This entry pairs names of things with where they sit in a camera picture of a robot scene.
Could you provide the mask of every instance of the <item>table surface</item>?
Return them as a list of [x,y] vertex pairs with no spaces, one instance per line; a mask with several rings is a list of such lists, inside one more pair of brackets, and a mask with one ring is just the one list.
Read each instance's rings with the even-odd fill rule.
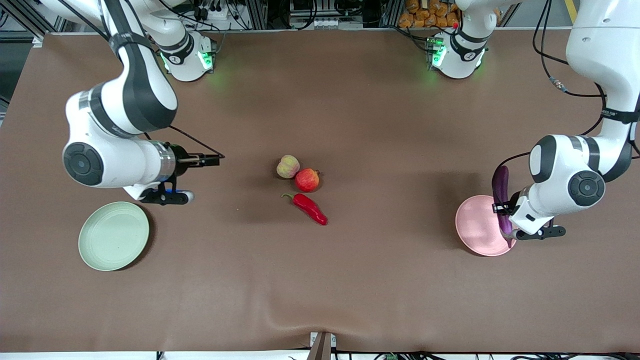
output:
[[[567,34],[550,32],[548,52]],[[73,182],[61,150],[66,100],[121,65],[98,36],[46,36],[0,130],[0,350],[267,350],[327,330],[343,350],[640,352],[637,164],[559,217],[562,238],[483,258],[456,235],[458,205],[490,193],[497,163],[598,117],[599,99],[549,84],[531,35],[497,31],[458,81],[393,31],[228,35],[214,74],[171,79],[173,124],[228,158],[179,178],[194,203],[142,204],[150,246],[110,273],[83,263],[77,236],[130,198]],[[310,196],[328,226],[280,198],[294,191],[274,175],[283,154],[322,172]],[[525,158],[511,170],[511,192],[531,182]]]

